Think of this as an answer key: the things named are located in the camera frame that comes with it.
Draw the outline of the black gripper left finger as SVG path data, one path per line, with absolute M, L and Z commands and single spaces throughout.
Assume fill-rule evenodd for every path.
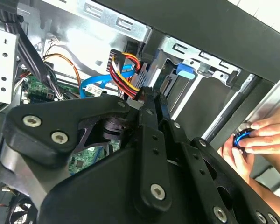
M 138 115 L 158 117 L 158 96 L 158 92 L 143 87 L 136 96 L 139 108 L 117 96 L 103 96 L 12 109 L 4 121 L 0 147 L 0 164 L 13 174 L 6 183 L 27 193 L 40 211 L 48 193 L 73 176 L 68 166 L 74 152 L 111 139 L 119 139 L 123 149 Z

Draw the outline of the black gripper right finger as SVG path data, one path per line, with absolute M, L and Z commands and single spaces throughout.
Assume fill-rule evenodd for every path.
M 172 206 L 162 224 L 280 224 L 280 215 L 201 138 L 188 140 L 155 100 L 164 133 Z

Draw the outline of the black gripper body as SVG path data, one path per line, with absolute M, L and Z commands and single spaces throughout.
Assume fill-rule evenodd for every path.
M 57 184 L 40 224 L 161 224 L 172 206 L 164 133 L 140 114 L 124 148 Z

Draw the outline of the person's left hand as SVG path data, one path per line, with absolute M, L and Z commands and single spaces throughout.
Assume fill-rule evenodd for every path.
M 245 159 L 241 150 L 233 147 L 233 135 L 217 151 L 219 155 L 249 184 L 250 174 L 254 164 L 254 155 L 248 154 Z

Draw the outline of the person's right hand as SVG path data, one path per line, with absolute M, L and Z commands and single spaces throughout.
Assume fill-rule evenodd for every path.
M 272 116 L 252 123 L 250 137 L 239 145 L 250 154 L 263 154 L 280 171 L 280 107 Z

